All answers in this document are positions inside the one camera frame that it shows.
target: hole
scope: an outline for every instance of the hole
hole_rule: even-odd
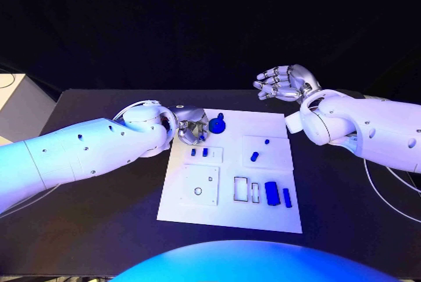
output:
[[[408,140],[408,147],[413,148],[416,146],[416,144],[417,144],[417,140],[416,140],[416,138],[411,138]]]
[[[375,128],[371,130],[371,132],[369,132],[369,135],[368,135],[371,138],[374,138],[375,137]]]

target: blue object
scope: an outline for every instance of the blue object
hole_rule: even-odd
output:
[[[276,182],[266,183],[266,197],[269,199],[269,205],[277,206],[282,203],[279,199],[279,187]]]
[[[287,208],[292,208],[292,198],[290,198],[290,191],[287,188],[283,189],[283,198],[286,199],[286,206]]]
[[[398,280],[355,261],[307,247],[267,241],[212,241],[155,256],[113,282]]]
[[[209,121],[209,131],[215,134],[222,133],[225,130],[225,121],[224,121],[224,114],[218,114],[218,118],[211,119]]]
[[[253,162],[256,162],[256,161],[257,161],[257,157],[258,157],[258,153],[257,153],[257,152],[254,152],[254,153],[253,153],[253,157],[251,157],[251,159],[250,159],[250,160],[251,160]]]

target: black table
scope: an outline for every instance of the black table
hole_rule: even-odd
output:
[[[139,100],[163,106],[290,115],[296,103],[260,101],[257,91],[70,90],[44,134],[96,118],[113,118]],[[169,151],[109,174],[62,185],[32,206],[0,219],[0,273],[117,275],[182,246],[222,239],[256,239],[335,253],[400,278],[421,278],[421,224],[382,202],[362,159],[341,147],[318,146],[303,132],[289,135],[303,234],[158,221]],[[421,218],[421,198],[369,163],[390,202]]]

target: white board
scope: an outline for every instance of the white board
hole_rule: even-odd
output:
[[[207,142],[199,148],[196,147],[195,157],[192,157],[194,146],[183,144],[175,137],[158,220],[303,233],[293,169],[283,165],[270,169],[244,166],[244,136],[289,139],[283,114],[215,109],[205,109],[205,112],[209,119],[217,118],[218,113],[224,113],[227,129],[224,133],[209,135]],[[279,154],[283,159],[277,163],[289,164],[290,148],[286,153],[286,141],[280,140],[280,142],[283,142],[284,153]],[[214,158],[207,159],[201,147],[208,148],[209,152],[215,148],[215,151],[222,152],[222,157],[217,154]],[[264,155],[260,155],[258,161],[266,161]],[[220,167],[217,206],[181,202],[186,190],[185,165]],[[234,200],[234,177],[248,178],[248,202]],[[267,182],[277,182],[282,200],[279,206],[269,205]],[[258,183],[260,203],[253,202],[253,183]],[[290,191],[292,208],[286,208],[283,188]]]

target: robotic hand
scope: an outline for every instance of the robotic hand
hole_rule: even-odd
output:
[[[391,168],[421,173],[421,106],[323,90],[300,65],[280,66],[257,76],[258,98],[297,101],[286,117],[292,133],[305,130],[318,144],[345,147],[357,156]]]
[[[0,146],[0,212],[41,191],[98,176],[169,149],[176,130],[188,145],[208,137],[205,110],[140,101],[113,120],[97,119]]]

